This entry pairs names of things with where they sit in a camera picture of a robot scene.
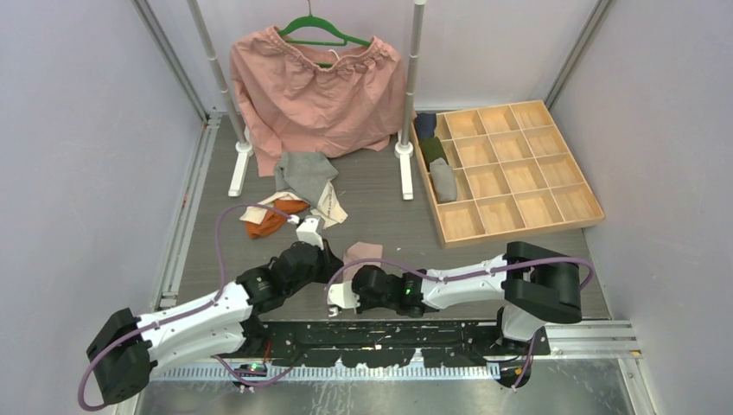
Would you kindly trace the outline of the pink underwear cream waistband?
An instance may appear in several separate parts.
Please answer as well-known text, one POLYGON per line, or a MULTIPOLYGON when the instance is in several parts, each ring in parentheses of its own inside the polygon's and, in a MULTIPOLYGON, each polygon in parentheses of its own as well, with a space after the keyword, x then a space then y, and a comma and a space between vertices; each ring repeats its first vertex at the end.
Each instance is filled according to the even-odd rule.
MULTIPOLYGON (((342 262, 345 265, 351 264, 362 259, 381 259, 383 254, 383 246, 379 244, 371 244, 366 242, 356 242, 351 245, 342 255, 342 262)), ((363 262, 348 267, 342 273, 342 280, 352 280, 356 272, 364 265, 379 265, 379 262, 363 262)))

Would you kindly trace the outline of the grey underwear cream waistband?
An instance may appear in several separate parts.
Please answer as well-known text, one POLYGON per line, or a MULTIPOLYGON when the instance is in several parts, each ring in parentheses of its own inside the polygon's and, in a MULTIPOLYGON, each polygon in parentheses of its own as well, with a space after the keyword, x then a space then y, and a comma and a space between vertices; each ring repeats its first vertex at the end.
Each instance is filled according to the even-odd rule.
POLYGON ((276 191, 298 196, 325 227, 343 223, 348 215, 333 185, 338 171, 320 152, 285 151, 273 169, 276 191))
POLYGON ((456 201, 458 194, 453 168, 442 157, 433 160, 429 167, 437 202, 456 201))

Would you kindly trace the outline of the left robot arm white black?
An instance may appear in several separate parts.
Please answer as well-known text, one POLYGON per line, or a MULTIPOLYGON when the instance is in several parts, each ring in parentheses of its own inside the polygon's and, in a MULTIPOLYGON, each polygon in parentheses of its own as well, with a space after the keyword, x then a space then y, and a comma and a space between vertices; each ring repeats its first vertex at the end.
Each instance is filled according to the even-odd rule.
POLYGON ((115 405, 140 393, 151 377, 191 361, 261 354, 270 336, 260 315, 308 284, 327 283, 342 265, 328 245, 295 242, 204 297, 141 316, 119 310, 88 346, 92 369, 84 377, 95 378, 104 405, 115 405))

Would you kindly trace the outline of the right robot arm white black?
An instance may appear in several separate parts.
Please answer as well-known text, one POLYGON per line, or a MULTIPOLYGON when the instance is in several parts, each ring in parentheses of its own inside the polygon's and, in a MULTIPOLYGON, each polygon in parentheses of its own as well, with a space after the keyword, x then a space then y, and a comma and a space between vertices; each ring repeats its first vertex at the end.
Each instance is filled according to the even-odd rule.
POLYGON ((520 351, 547 323, 572 324, 583 318, 581 291, 593 265, 522 241, 507 244, 505 253, 474 265, 448 270, 405 269, 386 272, 382 261, 358 260, 357 271, 339 290, 328 294, 331 304, 358 313, 382 308, 419 318, 427 312, 481 301, 506 301, 497 313, 495 346, 503 353, 520 351))

